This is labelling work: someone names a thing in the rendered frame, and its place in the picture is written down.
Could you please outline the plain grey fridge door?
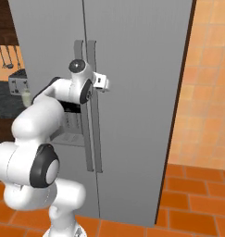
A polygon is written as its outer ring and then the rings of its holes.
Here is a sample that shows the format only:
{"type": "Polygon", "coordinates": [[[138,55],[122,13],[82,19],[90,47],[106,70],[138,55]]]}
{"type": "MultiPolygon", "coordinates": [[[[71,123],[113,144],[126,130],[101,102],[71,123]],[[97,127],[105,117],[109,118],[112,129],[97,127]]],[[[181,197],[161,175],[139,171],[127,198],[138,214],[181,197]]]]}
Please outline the plain grey fridge door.
{"type": "Polygon", "coordinates": [[[192,0],[84,0],[87,39],[110,91],[98,93],[102,219],[151,227],[192,0]]]}

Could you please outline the hanging dark kitchen tool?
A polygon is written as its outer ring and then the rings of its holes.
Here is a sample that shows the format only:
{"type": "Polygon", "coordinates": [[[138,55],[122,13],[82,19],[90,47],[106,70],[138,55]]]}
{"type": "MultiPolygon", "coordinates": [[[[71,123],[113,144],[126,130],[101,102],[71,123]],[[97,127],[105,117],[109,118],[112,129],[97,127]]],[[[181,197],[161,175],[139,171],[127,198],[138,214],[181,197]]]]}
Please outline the hanging dark kitchen tool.
{"type": "Polygon", "coordinates": [[[13,45],[13,48],[14,48],[14,51],[15,51],[15,54],[16,54],[16,59],[18,61],[18,69],[21,69],[21,65],[20,65],[20,62],[19,62],[19,56],[18,56],[18,51],[17,51],[17,47],[15,45],[13,45]]]}

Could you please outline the dark wood wall cupboard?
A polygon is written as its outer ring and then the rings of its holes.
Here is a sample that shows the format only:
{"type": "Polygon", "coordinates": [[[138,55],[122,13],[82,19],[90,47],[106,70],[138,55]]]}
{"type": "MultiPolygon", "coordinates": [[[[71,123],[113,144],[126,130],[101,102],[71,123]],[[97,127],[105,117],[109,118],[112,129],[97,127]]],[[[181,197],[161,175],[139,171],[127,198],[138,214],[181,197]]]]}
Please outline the dark wood wall cupboard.
{"type": "Polygon", "coordinates": [[[0,45],[18,45],[8,0],[0,0],[0,45]]]}

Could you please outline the dark wood base cupboard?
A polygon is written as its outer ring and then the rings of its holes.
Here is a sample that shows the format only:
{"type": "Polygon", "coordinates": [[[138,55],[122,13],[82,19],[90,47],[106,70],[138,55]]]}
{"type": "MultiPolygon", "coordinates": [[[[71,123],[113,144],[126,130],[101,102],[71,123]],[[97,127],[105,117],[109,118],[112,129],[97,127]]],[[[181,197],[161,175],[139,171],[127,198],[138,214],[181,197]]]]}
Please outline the dark wood base cupboard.
{"type": "Polygon", "coordinates": [[[12,118],[0,118],[0,143],[14,141],[14,137],[11,132],[13,121],[14,119],[12,118]]]}

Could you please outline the grey fridge door with dispenser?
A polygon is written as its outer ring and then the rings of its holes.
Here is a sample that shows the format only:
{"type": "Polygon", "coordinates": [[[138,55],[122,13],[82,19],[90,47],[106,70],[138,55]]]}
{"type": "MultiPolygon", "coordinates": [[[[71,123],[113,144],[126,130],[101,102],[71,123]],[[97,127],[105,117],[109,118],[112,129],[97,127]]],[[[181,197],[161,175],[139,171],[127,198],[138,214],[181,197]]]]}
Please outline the grey fridge door with dispenser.
{"type": "MultiPolygon", "coordinates": [[[[74,42],[83,40],[82,55],[88,62],[84,0],[8,0],[18,36],[31,96],[35,96],[55,77],[69,79],[69,63],[75,59],[74,42]]],[[[91,99],[87,105],[94,171],[88,171],[81,128],[81,113],[68,113],[66,122],[79,122],[78,131],[57,136],[52,145],[60,160],[58,177],[76,181],[86,189],[85,203],[77,213],[99,218],[97,172],[91,99]]]]}

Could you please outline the pale glass of lemonade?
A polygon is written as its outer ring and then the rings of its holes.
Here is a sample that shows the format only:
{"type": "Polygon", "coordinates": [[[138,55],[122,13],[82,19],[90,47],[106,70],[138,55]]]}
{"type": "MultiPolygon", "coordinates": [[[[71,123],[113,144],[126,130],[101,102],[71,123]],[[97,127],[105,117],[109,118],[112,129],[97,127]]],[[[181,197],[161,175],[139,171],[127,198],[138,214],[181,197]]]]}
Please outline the pale glass of lemonade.
{"type": "Polygon", "coordinates": [[[31,105],[31,92],[28,89],[25,89],[21,93],[22,103],[25,107],[29,107],[31,105]]]}

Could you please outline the silver toaster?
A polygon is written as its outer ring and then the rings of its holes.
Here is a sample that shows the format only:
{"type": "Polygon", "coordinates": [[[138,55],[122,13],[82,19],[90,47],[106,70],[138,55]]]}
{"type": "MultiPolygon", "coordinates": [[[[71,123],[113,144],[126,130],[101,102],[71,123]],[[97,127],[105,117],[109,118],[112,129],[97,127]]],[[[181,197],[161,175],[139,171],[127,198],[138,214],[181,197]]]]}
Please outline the silver toaster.
{"type": "Polygon", "coordinates": [[[19,69],[8,77],[8,87],[12,95],[22,95],[29,91],[25,69],[19,69]]]}

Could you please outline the hanging dark spoon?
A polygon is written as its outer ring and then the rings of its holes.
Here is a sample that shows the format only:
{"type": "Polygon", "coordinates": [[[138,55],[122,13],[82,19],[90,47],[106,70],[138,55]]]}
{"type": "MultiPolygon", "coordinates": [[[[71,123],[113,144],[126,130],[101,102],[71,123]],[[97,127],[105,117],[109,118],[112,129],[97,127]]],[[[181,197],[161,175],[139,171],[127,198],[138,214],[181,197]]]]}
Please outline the hanging dark spoon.
{"type": "Polygon", "coordinates": [[[3,52],[2,52],[2,49],[1,49],[1,45],[0,45],[0,55],[1,55],[2,61],[3,61],[3,69],[6,69],[6,62],[5,62],[5,59],[4,59],[4,56],[3,56],[3,52]]]}

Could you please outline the hanging dark ladle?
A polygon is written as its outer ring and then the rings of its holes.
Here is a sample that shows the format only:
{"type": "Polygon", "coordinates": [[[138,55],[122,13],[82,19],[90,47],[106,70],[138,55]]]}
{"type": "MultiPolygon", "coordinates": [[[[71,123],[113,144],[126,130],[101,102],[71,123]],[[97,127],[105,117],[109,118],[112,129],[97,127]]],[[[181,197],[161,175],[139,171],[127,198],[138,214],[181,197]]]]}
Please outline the hanging dark ladle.
{"type": "Polygon", "coordinates": [[[8,65],[6,65],[6,67],[8,69],[12,69],[12,68],[14,68],[14,65],[12,63],[12,59],[11,59],[11,55],[10,55],[10,51],[9,51],[8,45],[6,45],[6,51],[7,51],[7,54],[8,54],[9,61],[10,61],[10,63],[8,65]]]}

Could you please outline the dark fridge casing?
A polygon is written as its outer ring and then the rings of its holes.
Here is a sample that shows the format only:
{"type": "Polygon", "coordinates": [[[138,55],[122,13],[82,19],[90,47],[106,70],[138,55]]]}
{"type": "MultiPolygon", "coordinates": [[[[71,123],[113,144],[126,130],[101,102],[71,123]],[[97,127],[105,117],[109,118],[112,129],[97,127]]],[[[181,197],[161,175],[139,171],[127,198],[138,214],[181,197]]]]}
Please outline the dark fridge casing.
{"type": "Polygon", "coordinates": [[[192,4],[191,4],[187,33],[186,33],[186,38],[185,38],[185,45],[184,45],[183,55],[182,55],[181,71],[180,71],[180,76],[179,76],[179,80],[178,80],[178,84],[177,84],[177,92],[176,92],[172,120],[171,120],[170,131],[169,131],[169,142],[168,142],[168,147],[167,147],[166,159],[164,162],[164,169],[163,169],[163,173],[162,173],[162,181],[161,181],[161,186],[160,186],[160,190],[159,190],[159,197],[158,197],[158,201],[157,201],[156,218],[154,221],[154,225],[156,225],[157,221],[158,221],[158,214],[159,214],[160,203],[161,203],[161,198],[162,198],[162,193],[163,193],[163,188],[164,188],[164,183],[165,183],[166,171],[167,171],[167,167],[168,167],[169,153],[170,153],[170,147],[171,147],[171,142],[172,142],[172,136],[173,136],[173,132],[174,132],[175,119],[177,116],[177,110],[178,110],[179,99],[180,99],[180,94],[181,94],[182,78],[183,78],[184,68],[185,68],[187,54],[188,54],[188,48],[189,48],[189,43],[190,43],[190,38],[191,38],[191,31],[192,31],[192,27],[193,27],[193,23],[194,23],[194,12],[195,12],[195,7],[196,7],[196,2],[197,2],[197,0],[192,0],[192,4]]]}

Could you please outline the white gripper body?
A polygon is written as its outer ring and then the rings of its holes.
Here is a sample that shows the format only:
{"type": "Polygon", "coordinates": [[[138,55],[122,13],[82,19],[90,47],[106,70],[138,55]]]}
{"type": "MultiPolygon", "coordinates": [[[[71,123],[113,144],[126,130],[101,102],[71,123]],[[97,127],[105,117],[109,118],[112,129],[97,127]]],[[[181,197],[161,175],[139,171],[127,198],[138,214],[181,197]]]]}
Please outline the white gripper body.
{"type": "Polygon", "coordinates": [[[102,92],[109,92],[110,91],[110,81],[107,77],[104,77],[102,92]]]}

